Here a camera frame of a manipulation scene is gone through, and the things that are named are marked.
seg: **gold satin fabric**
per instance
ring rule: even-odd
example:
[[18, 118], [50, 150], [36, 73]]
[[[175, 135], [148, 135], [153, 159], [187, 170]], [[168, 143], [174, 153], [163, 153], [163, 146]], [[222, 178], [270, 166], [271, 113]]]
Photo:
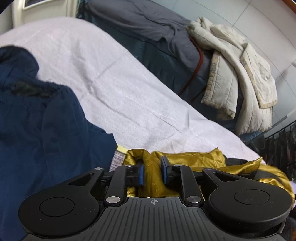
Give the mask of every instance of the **gold satin fabric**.
[[187, 165], [191, 167], [192, 171], [197, 172], [201, 172], [204, 167], [211, 167], [235, 175], [239, 173], [249, 174], [252, 171], [256, 170], [270, 172], [275, 174], [282, 183], [280, 183], [275, 178], [262, 178], [259, 181], [281, 187], [289, 192], [293, 200], [295, 198], [287, 176], [276, 167], [260, 164], [262, 157], [255, 161], [247, 162], [243, 165], [226, 166], [225, 158], [218, 148], [212, 150], [210, 153], [186, 152], [179, 154], [168, 154], [159, 151], [149, 153], [144, 149], [134, 149], [127, 151], [126, 157], [123, 161], [123, 165], [135, 165], [137, 163], [137, 160], [142, 159], [145, 166], [144, 186], [139, 187], [138, 192], [136, 188], [128, 188], [128, 196], [179, 196], [179, 193], [177, 191], [167, 188], [162, 181], [160, 171], [160, 159], [163, 155], [167, 156], [169, 162], [172, 165]]

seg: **circular pad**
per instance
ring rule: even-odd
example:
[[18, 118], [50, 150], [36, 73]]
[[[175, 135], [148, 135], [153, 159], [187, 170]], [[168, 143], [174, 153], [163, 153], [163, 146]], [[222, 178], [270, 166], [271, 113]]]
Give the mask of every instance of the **circular pad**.
[[243, 177], [230, 181], [212, 177], [218, 188], [208, 198], [208, 210], [213, 221], [229, 232], [262, 232], [289, 215], [292, 198], [283, 188]]
[[53, 197], [41, 203], [40, 211], [49, 217], [60, 217], [70, 213], [74, 202], [64, 197]]
[[237, 192], [234, 195], [235, 200], [247, 205], [261, 205], [270, 199], [270, 195], [262, 190], [248, 189]]

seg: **navy blue jacket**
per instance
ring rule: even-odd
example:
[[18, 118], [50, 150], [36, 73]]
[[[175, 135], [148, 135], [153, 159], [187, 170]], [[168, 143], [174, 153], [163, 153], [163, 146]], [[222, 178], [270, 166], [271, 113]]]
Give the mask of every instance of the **navy blue jacket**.
[[0, 240], [25, 236], [28, 196], [95, 167], [109, 169], [117, 144], [89, 123], [73, 91], [36, 79], [25, 49], [0, 48]]

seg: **white wall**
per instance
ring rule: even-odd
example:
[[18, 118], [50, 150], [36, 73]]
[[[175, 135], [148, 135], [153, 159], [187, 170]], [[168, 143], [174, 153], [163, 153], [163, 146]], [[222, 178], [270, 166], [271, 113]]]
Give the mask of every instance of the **white wall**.
[[0, 14], [0, 34], [12, 28], [11, 5]]
[[[279, 102], [273, 123], [296, 107], [296, 14], [281, 0], [153, 0], [195, 20], [206, 17], [215, 24], [232, 26], [245, 36], [271, 66]], [[296, 114], [272, 130], [296, 120]]]

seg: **black plastic base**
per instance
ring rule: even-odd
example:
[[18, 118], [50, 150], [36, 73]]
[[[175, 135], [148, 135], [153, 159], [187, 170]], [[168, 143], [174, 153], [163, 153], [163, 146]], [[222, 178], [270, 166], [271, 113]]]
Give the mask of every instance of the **black plastic base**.
[[[119, 207], [107, 207], [97, 222], [71, 237], [41, 239], [27, 235], [23, 241], [243, 241], [217, 228], [200, 207], [186, 207], [179, 197], [134, 198]], [[257, 239], [284, 241], [280, 234]]]

